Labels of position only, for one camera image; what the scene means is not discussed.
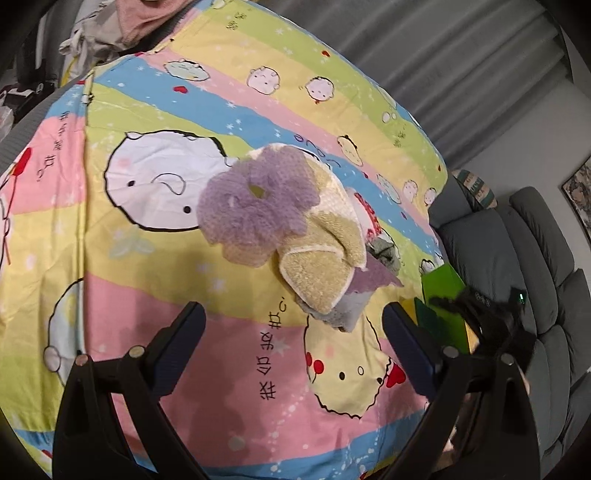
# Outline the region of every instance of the bed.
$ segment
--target bed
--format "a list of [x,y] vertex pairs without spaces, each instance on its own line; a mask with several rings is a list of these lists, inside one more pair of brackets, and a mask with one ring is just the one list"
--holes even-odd
[[[396,285],[349,333],[302,310],[276,257],[230,263],[199,228],[207,182],[270,144],[330,171],[392,249]],[[76,355],[119,357],[199,301],[206,333],[162,407],[208,475],[364,477],[424,413],[381,313],[440,264],[428,208],[446,180],[414,118],[330,47],[251,2],[197,3],[155,49],[73,85],[2,176],[2,411],[50,472]]]

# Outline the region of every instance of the metal screw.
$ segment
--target metal screw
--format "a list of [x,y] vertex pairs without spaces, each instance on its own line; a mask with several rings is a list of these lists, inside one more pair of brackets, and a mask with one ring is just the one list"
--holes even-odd
[[513,358],[513,355],[510,355],[508,353],[503,353],[501,355],[501,362],[503,362],[504,364],[507,364],[509,366],[513,365],[515,363],[515,359]]
[[448,358],[457,358],[460,356],[460,352],[457,351],[457,348],[454,346],[448,345],[443,349],[443,355]]
[[88,355],[78,355],[76,357],[76,365],[83,367],[88,362]]
[[136,345],[129,350],[129,356],[131,358],[139,358],[144,354],[145,351],[146,349],[144,347],[141,345]]

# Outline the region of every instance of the decorative pillow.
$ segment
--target decorative pillow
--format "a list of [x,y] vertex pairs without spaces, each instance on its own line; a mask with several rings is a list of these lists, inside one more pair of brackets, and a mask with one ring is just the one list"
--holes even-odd
[[473,210],[479,211],[497,206],[495,194],[480,177],[467,170],[454,170],[452,173],[464,190]]

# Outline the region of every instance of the pink cloth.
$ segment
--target pink cloth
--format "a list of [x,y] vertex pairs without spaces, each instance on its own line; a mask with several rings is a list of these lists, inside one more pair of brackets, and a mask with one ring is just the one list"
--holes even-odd
[[123,42],[136,45],[191,0],[116,0]]

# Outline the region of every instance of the star print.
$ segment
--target star print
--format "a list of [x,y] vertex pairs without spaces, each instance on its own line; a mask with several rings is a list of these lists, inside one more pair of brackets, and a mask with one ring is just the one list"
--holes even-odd
[[283,356],[286,350],[289,350],[291,347],[285,343],[284,340],[277,338],[276,336],[273,337],[273,352],[278,353],[279,355]]

